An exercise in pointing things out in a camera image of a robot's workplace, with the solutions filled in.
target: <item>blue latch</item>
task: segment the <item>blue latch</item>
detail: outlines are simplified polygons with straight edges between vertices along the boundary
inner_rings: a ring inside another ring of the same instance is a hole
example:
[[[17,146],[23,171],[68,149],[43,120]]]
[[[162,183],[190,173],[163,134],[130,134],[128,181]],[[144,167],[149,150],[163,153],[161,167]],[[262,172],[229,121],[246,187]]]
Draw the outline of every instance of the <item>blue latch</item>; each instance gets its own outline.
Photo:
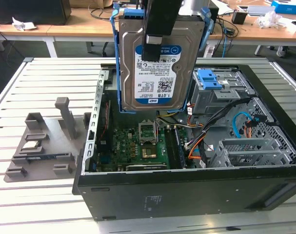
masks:
[[[222,85],[218,83],[217,77],[212,72],[212,70],[205,69],[201,70],[198,69],[197,71],[197,77],[203,84],[203,89],[209,90],[209,89],[222,89]]]
[[[125,10],[124,10],[124,16],[142,17],[143,18],[143,16],[144,16],[144,10],[143,9],[125,8]]]

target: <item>metal table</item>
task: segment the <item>metal table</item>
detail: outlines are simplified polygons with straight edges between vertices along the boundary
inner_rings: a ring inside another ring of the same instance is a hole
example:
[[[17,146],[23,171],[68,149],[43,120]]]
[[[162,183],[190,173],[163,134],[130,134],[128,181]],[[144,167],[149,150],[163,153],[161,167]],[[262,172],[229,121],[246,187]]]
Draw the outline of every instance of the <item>metal table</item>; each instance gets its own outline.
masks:
[[[248,64],[296,123],[296,83],[264,58],[201,58],[198,62]],[[93,221],[73,179],[6,183],[4,173],[23,134],[29,112],[60,117],[57,97],[70,98],[78,116],[92,108],[101,64],[113,58],[35,58],[23,62],[0,95],[0,233],[296,233],[296,195],[270,212]]]

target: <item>gray carpet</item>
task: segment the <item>gray carpet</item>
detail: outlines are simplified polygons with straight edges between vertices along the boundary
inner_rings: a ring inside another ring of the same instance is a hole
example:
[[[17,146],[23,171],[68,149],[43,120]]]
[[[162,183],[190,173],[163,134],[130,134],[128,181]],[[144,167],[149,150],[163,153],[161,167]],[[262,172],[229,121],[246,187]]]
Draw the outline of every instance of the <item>gray carpet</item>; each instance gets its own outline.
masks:
[[[0,52],[0,93],[6,86],[7,82],[15,73],[16,69],[19,67],[23,58],[11,48],[11,45],[7,42],[5,44],[5,51]],[[49,57],[49,52],[46,47],[46,43],[40,41],[16,41],[16,48],[25,57]],[[56,42],[56,50],[58,57],[101,57],[102,47],[104,43],[97,42],[94,43],[92,47],[93,52],[87,53],[85,42]],[[256,46],[243,46],[234,45],[225,55],[229,58],[256,58],[254,51]],[[108,57],[114,56],[113,43],[109,43],[106,48],[106,53]],[[214,57],[221,57],[222,47],[218,49]],[[269,50],[269,48],[264,48],[261,52],[261,57],[267,57],[274,59],[291,77],[296,76],[296,47],[290,47],[286,58],[279,58],[276,56],[276,50]]]

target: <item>hard disk drive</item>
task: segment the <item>hard disk drive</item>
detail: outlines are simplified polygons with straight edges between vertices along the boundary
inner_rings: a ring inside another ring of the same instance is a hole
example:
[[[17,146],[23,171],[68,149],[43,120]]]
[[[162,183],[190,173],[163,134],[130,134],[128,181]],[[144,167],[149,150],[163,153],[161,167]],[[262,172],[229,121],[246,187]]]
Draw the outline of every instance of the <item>hard disk drive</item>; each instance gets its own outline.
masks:
[[[179,110],[184,106],[202,38],[200,17],[178,17],[172,34],[163,36],[160,59],[141,59],[142,19],[119,18],[122,109]]]

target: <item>sticker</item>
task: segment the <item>sticker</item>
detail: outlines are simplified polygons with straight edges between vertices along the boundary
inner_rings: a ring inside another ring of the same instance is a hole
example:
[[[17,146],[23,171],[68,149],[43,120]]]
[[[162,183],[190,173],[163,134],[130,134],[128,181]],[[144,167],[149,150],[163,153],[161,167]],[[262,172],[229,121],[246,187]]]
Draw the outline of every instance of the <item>sticker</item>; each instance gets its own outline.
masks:
[[[219,80],[218,83],[219,84],[229,84],[228,81],[226,81],[226,80]]]
[[[200,167],[201,168],[206,168],[206,164],[202,160],[200,160]]]
[[[188,107],[188,108],[187,108],[187,111],[188,111],[188,115],[191,116],[191,115],[192,115],[192,107]]]
[[[208,145],[207,151],[214,151],[214,145]]]
[[[148,100],[148,103],[151,103],[151,104],[158,103],[158,99],[157,98],[155,98],[155,99],[149,99]]]
[[[135,99],[142,104],[170,101],[177,77],[172,68],[180,59],[181,47],[163,45],[158,62],[142,61],[141,52],[139,45],[135,49]]]
[[[145,196],[143,201],[143,210],[154,211],[157,207],[159,207],[161,202],[162,202],[162,195]]]

